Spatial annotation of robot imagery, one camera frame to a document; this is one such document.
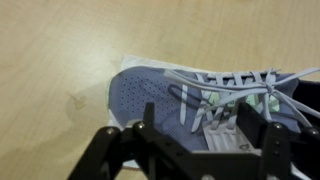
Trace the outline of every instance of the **shoe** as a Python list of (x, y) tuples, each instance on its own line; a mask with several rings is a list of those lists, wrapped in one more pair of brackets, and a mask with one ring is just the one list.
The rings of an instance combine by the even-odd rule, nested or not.
[(268, 121), (300, 132), (299, 126), (312, 126), (300, 111), (320, 118), (313, 101), (320, 100), (320, 84), (298, 78), (317, 71), (198, 73), (134, 67), (112, 79), (109, 109), (114, 123), (125, 127), (142, 119), (146, 102), (154, 102), (154, 127), (190, 151), (254, 151), (236, 126), (239, 103), (247, 102)]

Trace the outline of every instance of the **wooden table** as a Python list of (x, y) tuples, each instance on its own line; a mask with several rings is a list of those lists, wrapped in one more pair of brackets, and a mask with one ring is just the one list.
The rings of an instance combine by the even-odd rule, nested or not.
[[(0, 0), (0, 179), (65, 179), (123, 54), (213, 71), (320, 65), (320, 4)], [(320, 79), (313, 75), (307, 79)], [(119, 179), (141, 179), (124, 170)]]

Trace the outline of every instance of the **shoelace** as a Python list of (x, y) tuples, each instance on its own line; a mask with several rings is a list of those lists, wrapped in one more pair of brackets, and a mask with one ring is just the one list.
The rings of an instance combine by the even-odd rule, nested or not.
[[(192, 79), (189, 77), (186, 77), (174, 70), (165, 70), (164, 76), (167, 78), (170, 78), (172, 80), (175, 80), (177, 82), (180, 82), (184, 85), (183, 91), (186, 90), (186, 86), (191, 86), (200, 90), (204, 91), (211, 91), (211, 92), (226, 92), (229, 95), (224, 95), (220, 98), (219, 101), (217, 101), (214, 105), (209, 105), (207, 104), (207, 108), (202, 110), (200, 113), (197, 113), (197, 117), (202, 116), (208, 112), (211, 112), (213, 110), (221, 110), (223, 107), (225, 107), (228, 103), (230, 102), (236, 102), (235, 107), (237, 108), (237, 104), (239, 103), (239, 99), (242, 99), (244, 97), (247, 97), (252, 94), (257, 94), (259, 96), (259, 99), (261, 99), (260, 104), (257, 106), (258, 111), (263, 112), (264, 118), (267, 120), (271, 120), (271, 115), (269, 111), (269, 106), (268, 106), (268, 100), (269, 97), (272, 95), (275, 98), (277, 98), (280, 102), (286, 104), (293, 112), (293, 114), (296, 116), (296, 119), (298, 119), (304, 126), (306, 127), (311, 127), (311, 123), (304, 117), (304, 115), (300, 112), (303, 111), (305, 113), (311, 114), (317, 118), (320, 118), (320, 113), (317, 112), (316, 110), (292, 99), (291, 97), (285, 95), (284, 93), (276, 90), (274, 87), (284, 84), (290, 80), (300, 78), (303, 76), (306, 76), (308, 74), (312, 74), (315, 72), (319, 72), (319, 68), (310, 68), (306, 69), (302, 72), (293, 74), (291, 76), (288, 76), (287, 78), (280, 80), (280, 81), (273, 81), (272, 74), (276, 72), (273, 69), (270, 69), (267, 71), (266, 79), (265, 82), (263, 81), (258, 81), (258, 82), (252, 82), (252, 83), (245, 83), (244, 85), (241, 86), (230, 86), (230, 85), (221, 85), (221, 84), (216, 84), (216, 83), (206, 83), (204, 81), (199, 81), (196, 79)], [(228, 128), (233, 129), (235, 127), (235, 120), (236, 118), (229, 118), (229, 124)], [(212, 121), (212, 128), (215, 129), (218, 125), (219, 121)]]

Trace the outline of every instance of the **white shoelace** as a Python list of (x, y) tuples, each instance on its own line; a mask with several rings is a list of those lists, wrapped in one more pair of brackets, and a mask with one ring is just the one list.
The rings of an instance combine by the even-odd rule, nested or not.
[[(180, 82), (183, 84), (183, 97), (182, 99), (186, 101), (187, 97), (187, 87), (194, 87), (197, 89), (201, 90), (201, 94), (205, 100), (201, 101), (201, 107), (199, 107), (199, 110), (197, 112), (193, 127), (192, 127), (192, 132), (196, 131), (197, 128), (199, 127), (201, 117), (202, 115), (206, 114), (207, 119), (209, 121), (212, 121), (212, 128), (215, 129), (217, 128), (219, 124), (219, 120), (221, 118), (221, 114), (224, 111), (225, 106), (230, 103), (230, 102), (235, 102), (234, 110), (232, 110), (230, 118), (229, 118), (229, 124), (228, 128), (233, 129), (235, 127), (235, 120), (236, 120), (236, 114), (237, 114), (237, 106), (240, 102), (243, 101), (243, 98), (257, 94), (259, 97), (259, 100), (261, 101), (257, 106), (256, 110), (258, 112), (262, 112), (262, 115), (266, 120), (271, 120), (271, 115), (269, 111), (269, 98), (270, 96), (274, 96), (276, 99), (279, 100), (279, 102), (284, 103), (287, 105), (293, 112), (293, 114), (296, 116), (296, 119), (298, 119), (304, 126), (306, 127), (311, 127), (311, 123), (304, 117), (304, 115), (300, 112), (303, 111), (305, 113), (311, 114), (317, 118), (320, 118), (320, 113), (317, 112), (316, 110), (292, 99), (291, 97), (285, 95), (284, 93), (278, 91), (275, 89), (275, 86), (284, 84), (290, 80), (300, 78), (303, 76), (306, 76), (311, 73), (319, 72), (319, 68), (310, 68), (307, 70), (304, 70), (302, 72), (293, 74), (291, 76), (288, 76), (287, 78), (280, 80), (280, 81), (275, 81), (275, 73), (277, 70), (267, 70), (264, 71), (266, 72), (266, 78), (265, 82), (262, 81), (261, 79), (261, 74), (263, 72), (250, 72), (250, 73), (233, 73), (231, 76), (230, 75), (225, 75), (223, 73), (215, 73), (214, 75), (208, 74), (208, 78), (212, 78), (213, 76), (216, 78), (215, 81), (210, 81), (209, 83), (204, 82), (202, 77), (199, 77), (200, 75), (197, 75), (198, 80), (192, 79), (189, 77), (186, 77), (176, 71), (173, 70), (165, 70), (164, 76), (167, 78), (170, 78), (172, 80), (175, 80), (177, 82)], [(245, 83), (242, 84), (242, 76), (252, 76), (255, 78), (255, 82), (253, 82), (252, 78), (247, 78)], [(223, 84), (223, 81), (221, 81), (223, 78), (222, 77), (228, 77), (234, 78), (230, 79), (227, 85)], [(210, 105), (207, 100), (208, 100), (208, 91), (210, 92), (218, 92), (220, 95), (220, 100), (215, 102), (214, 105)], [(212, 116), (212, 111), (215, 110), (215, 116)], [(181, 112), (182, 118), (180, 118), (181, 123), (184, 123), (185, 121), (185, 113)]]

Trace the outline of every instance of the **wood grain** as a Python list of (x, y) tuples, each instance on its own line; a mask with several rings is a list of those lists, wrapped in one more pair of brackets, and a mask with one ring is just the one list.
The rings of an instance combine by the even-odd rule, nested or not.
[(214, 71), (319, 67), (319, 9), (316, 0), (0, 0), (0, 179), (68, 176), (107, 123), (106, 82), (123, 54)]

